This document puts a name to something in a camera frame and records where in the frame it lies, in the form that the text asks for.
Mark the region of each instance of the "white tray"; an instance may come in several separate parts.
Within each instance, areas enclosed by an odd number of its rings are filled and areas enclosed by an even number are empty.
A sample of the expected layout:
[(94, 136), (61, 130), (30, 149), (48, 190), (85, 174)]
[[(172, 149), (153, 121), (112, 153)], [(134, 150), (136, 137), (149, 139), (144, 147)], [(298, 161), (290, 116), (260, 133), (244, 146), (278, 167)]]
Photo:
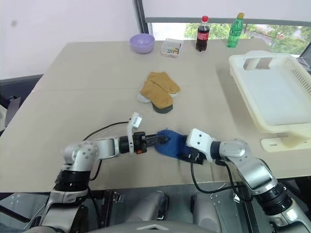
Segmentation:
[[(266, 69), (257, 68), (270, 59)], [(291, 56), (251, 51), (229, 58), (234, 77), (248, 111), (264, 133), (288, 137), (263, 139), (266, 151), (311, 148), (311, 76)]]

